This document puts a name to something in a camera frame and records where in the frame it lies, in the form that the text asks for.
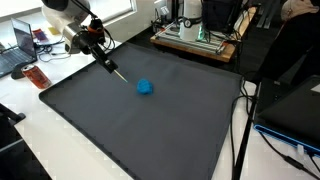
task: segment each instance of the laptop screen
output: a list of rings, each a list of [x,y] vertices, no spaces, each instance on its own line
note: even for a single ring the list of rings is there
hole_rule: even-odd
[[[31,28],[28,23],[17,19],[11,19],[13,31],[17,38],[18,47],[28,55],[35,57],[35,49],[31,34]]]

